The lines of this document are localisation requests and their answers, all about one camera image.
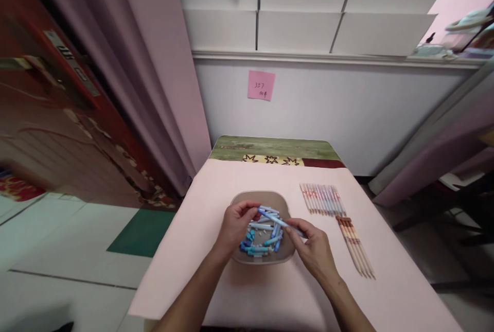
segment person's right hand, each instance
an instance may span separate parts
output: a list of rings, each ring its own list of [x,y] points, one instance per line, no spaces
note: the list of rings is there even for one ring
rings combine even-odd
[[[285,222],[300,229],[309,237],[304,243],[294,230],[290,227],[285,228],[295,245],[298,255],[312,276],[318,282],[322,282],[325,279],[338,278],[339,275],[334,264],[327,234],[303,219],[291,218],[285,220]]]

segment plastic tray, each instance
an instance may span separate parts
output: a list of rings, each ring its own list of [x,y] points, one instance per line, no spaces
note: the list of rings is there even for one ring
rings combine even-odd
[[[274,191],[268,190],[252,190],[239,193],[232,200],[233,203],[237,203],[243,200],[253,200],[261,202],[264,206],[272,207],[279,211],[279,216],[285,220],[290,218],[290,213],[288,212],[288,205],[283,196]],[[266,221],[262,224],[271,224],[272,221]],[[257,230],[255,233],[254,244],[262,244],[268,239],[271,239],[271,231],[266,231],[264,234],[262,230]],[[273,252],[268,256],[263,257],[252,257],[247,256],[245,252],[241,252],[240,249],[233,253],[233,260],[247,265],[271,265],[271,264],[281,264],[290,259],[295,252],[295,246],[293,245],[290,237],[284,233],[283,239],[279,245],[278,252]]]

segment pink tablecloth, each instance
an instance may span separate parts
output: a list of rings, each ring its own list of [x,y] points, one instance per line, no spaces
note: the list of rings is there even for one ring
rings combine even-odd
[[[361,277],[334,218],[310,215],[298,184],[335,185],[376,272]],[[273,190],[290,215],[326,231],[339,273],[379,332],[461,331],[441,299],[346,168],[297,168],[208,160],[158,248],[129,314],[160,319],[214,243],[225,208],[239,192]],[[278,330],[339,330],[319,285],[295,254],[288,262],[226,266],[205,325]]]

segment door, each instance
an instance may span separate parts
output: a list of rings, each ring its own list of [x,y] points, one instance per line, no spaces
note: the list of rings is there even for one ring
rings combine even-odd
[[[86,202],[176,207],[168,179],[38,0],[0,0],[0,165]]]

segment forearm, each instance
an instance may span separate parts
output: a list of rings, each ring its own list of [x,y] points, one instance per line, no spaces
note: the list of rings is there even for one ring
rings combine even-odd
[[[153,332],[198,331],[229,258],[213,247]]]
[[[376,332],[339,276],[320,277],[317,281],[333,306],[343,332]]]

